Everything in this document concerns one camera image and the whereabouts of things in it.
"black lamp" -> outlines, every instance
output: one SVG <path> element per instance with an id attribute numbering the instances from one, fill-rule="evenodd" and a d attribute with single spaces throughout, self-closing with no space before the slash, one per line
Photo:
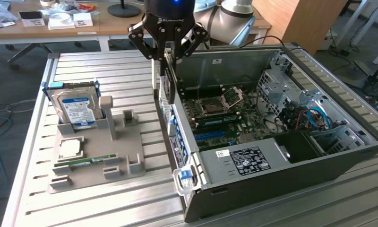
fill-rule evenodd
<path id="1" fill-rule="evenodd" d="M 116 17 L 135 17 L 140 14 L 140 9 L 120 0 L 120 4 L 108 7 L 108 13 Z"/>

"wooden cabinet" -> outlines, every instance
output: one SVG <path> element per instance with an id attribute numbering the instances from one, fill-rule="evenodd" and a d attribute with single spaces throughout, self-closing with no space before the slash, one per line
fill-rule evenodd
<path id="1" fill-rule="evenodd" d="M 315 54 L 348 0 L 253 0 L 253 7 L 272 24 L 268 35 L 299 43 Z M 265 43 L 279 43 L 267 38 Z"/>

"motherboard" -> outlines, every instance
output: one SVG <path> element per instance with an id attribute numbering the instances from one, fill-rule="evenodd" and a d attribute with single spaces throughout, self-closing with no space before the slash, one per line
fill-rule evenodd
<path id="1" fill-rule="evenodd" d="M 261 140 L 272 134 L 241 88 L 221 90 L 220 96 L 183 100 L 200 151 Z"/>

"lamp base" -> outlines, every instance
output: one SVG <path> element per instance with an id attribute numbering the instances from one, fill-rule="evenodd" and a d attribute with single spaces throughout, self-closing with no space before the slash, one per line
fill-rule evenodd
<path id="1" fill-rule="evenodd" d="M 139 7 L 126 4 L 126 8 L 120 4 L 108 7 L 108 13 L 116 17 L 127 18 L 140 15 Z"/>

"slotted metal surface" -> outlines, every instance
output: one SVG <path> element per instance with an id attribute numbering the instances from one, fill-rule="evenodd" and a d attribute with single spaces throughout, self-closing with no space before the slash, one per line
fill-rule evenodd
<path id="1" fill-rule="evenodd" d="M 363 99 L 307 53 L 301 50 L 295 53 L 378 130 L 373 108 L 365 106 Z M 336 181 L 184 223 L 153 104 L 151 62 L 137 51 L 120 51 L 68 53 L 48 63 L 52 65 L 46 72 L 55 80 L 79 82 L 99 78 L 103 95 L 115 98 L 112 112 L 133 109 L 139 114 L 148 173 L 123 182 L 48 194 L 47 175 L 59 118 L 44 98 L 36 105 L 30 128 L 35 132 L 28 132 L 20 161 L 28 172 L 19 168 L 3 226 L 378 226 L 378 155 L 356 165 Z M 296 67 L 293 71 L 299 82 L 313 89 L 316 85 Z"/>

